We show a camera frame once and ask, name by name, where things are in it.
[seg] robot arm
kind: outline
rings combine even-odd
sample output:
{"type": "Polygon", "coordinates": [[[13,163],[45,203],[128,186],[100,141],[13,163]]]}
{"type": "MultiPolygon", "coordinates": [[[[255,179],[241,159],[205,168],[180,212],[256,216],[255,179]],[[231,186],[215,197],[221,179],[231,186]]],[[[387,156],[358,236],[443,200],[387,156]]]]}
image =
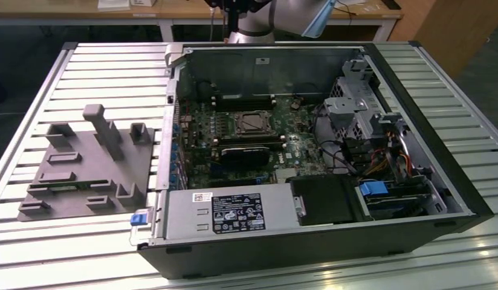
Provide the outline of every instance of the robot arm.
{"type": "Polygon", "coordinates": [[[229,43],[273,42],[272,30],[319,37],[335,0],[205,0],[228,18],[229,43]]]}

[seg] white sticker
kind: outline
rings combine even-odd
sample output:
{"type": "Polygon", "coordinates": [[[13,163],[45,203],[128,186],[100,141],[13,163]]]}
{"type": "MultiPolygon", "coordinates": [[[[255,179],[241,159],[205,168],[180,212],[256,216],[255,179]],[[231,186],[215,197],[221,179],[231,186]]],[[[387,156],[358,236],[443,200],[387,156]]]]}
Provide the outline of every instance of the white sticker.
{"type": "Polygon", "coordinates": [[[196,192],[192,195],[192,202],[211,201],[212,192],[196,192]]]}
{"type": "Polygon", "coordinates": [[[133,17],[154,17],[154,14],[140,13],[140,14],[133,14],[133,17]]]}

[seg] motherboard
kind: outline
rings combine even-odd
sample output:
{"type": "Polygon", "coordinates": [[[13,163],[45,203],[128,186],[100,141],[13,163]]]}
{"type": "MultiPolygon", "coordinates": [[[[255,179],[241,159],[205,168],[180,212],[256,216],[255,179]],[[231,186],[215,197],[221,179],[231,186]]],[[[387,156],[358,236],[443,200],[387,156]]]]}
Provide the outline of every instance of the motherboard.
{"type": "Polygon", "coordinates": [[[315,105],[293,95],[228,100],[181,104],[188,188],[284,183],[325,173],[311,133],[315,105]]]}

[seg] red wire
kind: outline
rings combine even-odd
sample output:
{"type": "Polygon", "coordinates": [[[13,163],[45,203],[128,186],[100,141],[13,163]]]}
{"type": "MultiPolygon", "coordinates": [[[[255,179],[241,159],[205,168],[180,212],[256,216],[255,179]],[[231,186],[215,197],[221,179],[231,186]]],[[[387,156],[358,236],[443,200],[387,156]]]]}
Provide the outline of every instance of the red wire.
{"type": "Polygon", "coordinates": [[[380,152],[380,151],[383,151],[383,149],[376,149],[376,150],[372,152],[372,154],[371,154],[371,166],[372,166],[372,163],[375,162],[375,154],[376,154],[378,152],[380,152]]]}

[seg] cardboard box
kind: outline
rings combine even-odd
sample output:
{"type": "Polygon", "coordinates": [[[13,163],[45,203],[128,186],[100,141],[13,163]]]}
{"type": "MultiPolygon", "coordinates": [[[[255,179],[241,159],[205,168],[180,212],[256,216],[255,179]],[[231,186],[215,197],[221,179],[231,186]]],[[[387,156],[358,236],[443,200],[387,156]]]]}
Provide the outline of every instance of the cardboard box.
{"type": "Polygon", "coordinates": [[[148,6],[150,7],[153,5],[156,0],[130,0],[132,6],[148,6]]]}

